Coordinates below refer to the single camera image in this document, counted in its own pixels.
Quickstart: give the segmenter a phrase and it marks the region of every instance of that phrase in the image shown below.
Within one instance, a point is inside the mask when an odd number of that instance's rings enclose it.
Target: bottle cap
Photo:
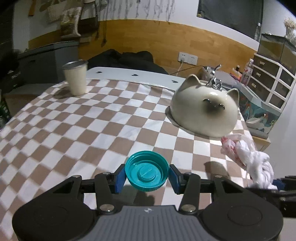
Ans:
[[[153,151],[139,151],[130,156],[125,171],[130,184],[144,192],[160,188],[168,177],[166,159]]]

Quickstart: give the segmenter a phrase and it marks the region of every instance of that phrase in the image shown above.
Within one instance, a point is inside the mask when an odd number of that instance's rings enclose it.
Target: brown and white tablecloth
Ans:
[[[27,104],[0,132],[0,239],[17,240],[11,220],[24,203],[72,175],[89,179],[114,172],[140,150],[158,152],[181,172],[204,179],[222,174],[246,186],[245,171],[220,153],[220,140],[171,123],[166,113],[172,96],[160,87],[89,80],[81,97],[71,97],[67,84],[61,83]],[[250,137],[238,117],[233,133]],[[169,181],[146,195],[154,205],[177,208],[182,199]],[[135,190],[131,202],[139,203],[141,196]],[[95,208],[93,195],[86,195],[84,202]],[[200,208],[208,204],[210,195],[202,194]]]

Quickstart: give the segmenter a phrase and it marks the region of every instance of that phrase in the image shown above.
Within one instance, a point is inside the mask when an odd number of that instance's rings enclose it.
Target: gray ribbed panel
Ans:
[[[124,206],[120,213],[102,216],[80,241],[217,241],[193,216],[174,206]]]

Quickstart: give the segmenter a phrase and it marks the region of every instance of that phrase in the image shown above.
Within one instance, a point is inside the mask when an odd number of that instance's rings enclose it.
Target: wooden wall panel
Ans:
[[[106,44],[103,44],[104,33]],[[198,56],[198,65],[216,66],[222,64],[222,70],[229,72],[232,67],[244,65],[252,58],[255,50],[227,37],[207,30],[168,22],[153,20],[109,20],[100,22],[99,38],[93,34],[89,43],[79,46],[79,56],[82,59],[102,53],[108,49],[119,52],[149,51],[154,62],[169,73],[178,70],[178,53],[185,52]],[[29,41],[29,48],[58,42],[59,30],[45,34]],[[184,64],[183,69],[193,65]],[[185,77],[196,73],[197,68],[180,72]]]

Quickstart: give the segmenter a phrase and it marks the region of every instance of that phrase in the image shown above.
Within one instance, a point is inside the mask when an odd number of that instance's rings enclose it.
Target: screw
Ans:
[[[196,210],[196,207],[192,204],[185,204],[181,207],[181,209],[184,211],[184,212],[188,212],[188,213],[191,213],[191,212],[194,212]]]
[[[114,206],[112,204],[103,204],[100,206],[100,209],[104,212],[111,212],[114,210]]]

